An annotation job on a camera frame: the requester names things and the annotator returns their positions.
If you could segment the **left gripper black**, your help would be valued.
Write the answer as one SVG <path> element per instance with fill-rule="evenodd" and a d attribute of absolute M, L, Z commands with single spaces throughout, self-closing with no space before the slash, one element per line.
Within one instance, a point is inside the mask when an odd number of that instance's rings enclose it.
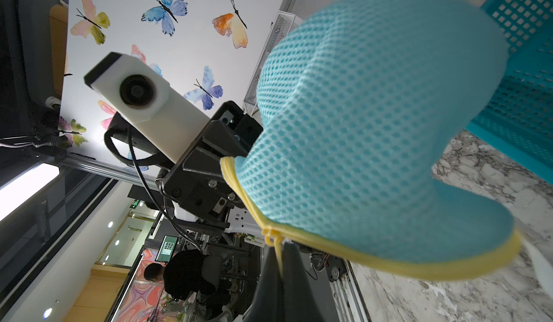
<path fill-rule="evenodd" d="M 262 131 L 235 102 L 219 108 L 161 180 L 161 193 L 171 200 L 181 224 L 229 227 L 228 213 L 244 204 L 224 180 L 220 159 L 247 156 Z"/>

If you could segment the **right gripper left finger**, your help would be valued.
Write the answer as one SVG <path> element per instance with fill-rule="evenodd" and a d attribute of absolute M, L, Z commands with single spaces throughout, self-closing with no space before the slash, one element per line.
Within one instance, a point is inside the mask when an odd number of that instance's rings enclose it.
<path fill-rule="evenodd" d="M 281 322 L 285 320 L 283 281 L 274 248 L 265 256 L 264 267 L 245 322 Z"/>

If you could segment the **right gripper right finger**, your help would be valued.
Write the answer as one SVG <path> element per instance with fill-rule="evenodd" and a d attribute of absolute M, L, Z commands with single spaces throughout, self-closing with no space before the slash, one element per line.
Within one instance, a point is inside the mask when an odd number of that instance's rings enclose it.
<path fill-rule="evenodd" d="M 324 321 L 316 304 L 300 252 L 295 244 L 285 244 L 282 249 L 284 321 Z"/>

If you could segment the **teal mesh laundry bag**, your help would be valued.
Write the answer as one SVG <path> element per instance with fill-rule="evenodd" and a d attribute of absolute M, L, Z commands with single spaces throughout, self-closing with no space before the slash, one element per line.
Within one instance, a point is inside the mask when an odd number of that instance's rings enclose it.
<path fill-rule="evenodd" d="M 520 251 L 514 217 L 432 166 L 507 62 L 498 24 L 466 0 L 337 0 L 270 53 L 262 134 L 223 177 L 272 246 L 429 281 L 495 271 Z"/>

